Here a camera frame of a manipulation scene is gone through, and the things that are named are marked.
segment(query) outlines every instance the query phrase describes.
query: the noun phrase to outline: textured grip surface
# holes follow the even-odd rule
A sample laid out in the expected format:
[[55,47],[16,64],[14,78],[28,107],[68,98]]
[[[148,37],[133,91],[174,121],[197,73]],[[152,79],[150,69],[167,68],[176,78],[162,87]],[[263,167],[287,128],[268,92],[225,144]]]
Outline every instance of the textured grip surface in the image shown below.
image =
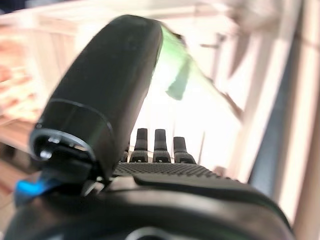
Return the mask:
[[177,176],[195,176],[216,178],[217,175],[203,166],[189,163],[122,163],[120,162],[114,176],[130,176],[134,174],[163,174]]

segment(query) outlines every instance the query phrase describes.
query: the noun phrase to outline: black plastic casing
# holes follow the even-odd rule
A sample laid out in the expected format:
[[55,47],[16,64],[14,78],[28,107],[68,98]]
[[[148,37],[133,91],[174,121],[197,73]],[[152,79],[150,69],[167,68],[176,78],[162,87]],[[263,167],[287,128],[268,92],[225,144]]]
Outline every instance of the black plastic casing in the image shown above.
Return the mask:
[[162,46],[161,25],[123,15],[83,49],[49,99],[30,135],[31,153],[49,142],[79,146],[112,175],[148,93]]

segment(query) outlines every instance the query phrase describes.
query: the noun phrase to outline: blurred background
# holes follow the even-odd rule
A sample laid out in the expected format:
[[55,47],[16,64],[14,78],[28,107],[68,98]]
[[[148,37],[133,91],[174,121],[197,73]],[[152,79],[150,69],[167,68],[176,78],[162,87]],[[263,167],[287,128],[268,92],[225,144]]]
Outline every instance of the blurred background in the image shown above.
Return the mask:
[[[132,131],[185,137],[198,164],[279,204],[320,239],[319,0],[1,0],[0,208],[37,171],[28,136],[64,72],[113,18],[159,20],[165,39]],[[0,217],[0,231],[8,223]]]

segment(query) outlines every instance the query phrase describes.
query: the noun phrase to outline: robotic hand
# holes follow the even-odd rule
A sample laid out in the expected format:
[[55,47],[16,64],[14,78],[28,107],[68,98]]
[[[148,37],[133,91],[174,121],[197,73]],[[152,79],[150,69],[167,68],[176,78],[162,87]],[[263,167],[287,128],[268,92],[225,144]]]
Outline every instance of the robotic hand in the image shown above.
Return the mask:
[[71,65],[30,135],[42,171],[18,182],[5,240],[293,240],[269,198],[195,163],[163,129],[128,140],[162,45],[155,20],[124,15]]

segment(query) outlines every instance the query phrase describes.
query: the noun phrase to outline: blue light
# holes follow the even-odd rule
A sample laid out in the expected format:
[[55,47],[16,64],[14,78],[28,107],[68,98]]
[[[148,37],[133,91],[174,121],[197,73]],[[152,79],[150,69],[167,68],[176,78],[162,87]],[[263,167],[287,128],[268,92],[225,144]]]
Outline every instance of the blue light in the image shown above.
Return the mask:
[[40,195],[45,191],[45,185],[41,181],[29,182],[26,180],[20,180],[16,184],[16,190],[18,192],[24,192],[28,195]]

